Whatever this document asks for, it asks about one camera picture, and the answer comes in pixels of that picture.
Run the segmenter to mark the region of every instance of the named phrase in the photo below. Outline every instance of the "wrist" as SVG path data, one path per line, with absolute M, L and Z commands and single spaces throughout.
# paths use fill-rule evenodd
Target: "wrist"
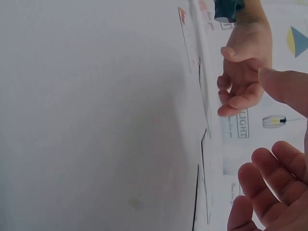
M 260 0 L 244 0 L 244 4 L 245 8 L 236 13 L 236 24 L 269 24 Z

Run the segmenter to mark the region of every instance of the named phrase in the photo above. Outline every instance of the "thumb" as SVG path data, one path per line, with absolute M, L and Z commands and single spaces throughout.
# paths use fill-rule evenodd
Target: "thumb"
M 308 117 L 308 74 L 260 68 L 258 77 L 265 92 L 274 100 Z
M 221 48 L 221 54 L 230 62 L 239 63 L 260 56 L 260 49 L 251 41 Z

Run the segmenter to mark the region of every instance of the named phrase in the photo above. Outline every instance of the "hand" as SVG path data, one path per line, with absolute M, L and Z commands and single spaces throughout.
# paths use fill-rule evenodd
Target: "hand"
M 308 230 L 308 173 L 303 153 L 285 142 L 253 153 L 253 164 L 243 165 L 239 180 L 246 196 L 235 199 L 228 231 L 257 231 L 253 209 L 267 231 Z M 263 177 L 277 194 L 272 194 Z
M 259 82 L 273 99 L 308 116 L 308 74 L 261 69 Z M 238 176 L 245 196 L 234 200 L 229 231 L 257 231 L 252 221 L 253 209 L 267 231 L 308 230 L 307 138 L 306 133 L 306 157 L 281 141 L 273 146 L 274 155 L 266 149 L 258 149 L 252 155 L 253 163 L 240 168 Z
M 272 37 L 267 21 L 239 23 L 221 49 L 223 74 L 218 78 L 219 116 L 234 116 L 255 106 L 263 95 L 258 69 L 271 68 Z

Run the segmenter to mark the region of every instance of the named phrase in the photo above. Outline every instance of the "white surface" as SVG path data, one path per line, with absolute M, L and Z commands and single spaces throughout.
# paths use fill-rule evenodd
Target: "white surface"
M 204 118 L 180 4 L 0 3 L 0 230 L 191 229 Z

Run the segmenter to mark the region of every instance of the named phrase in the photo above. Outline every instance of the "blue triangle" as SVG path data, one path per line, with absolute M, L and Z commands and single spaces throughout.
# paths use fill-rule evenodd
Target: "blue triangle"
M 308 49 L 308 38 L 294 27 L 291 27 L 291 29 L 295 43 L 295 57 L 298 57 L 301 53 Z

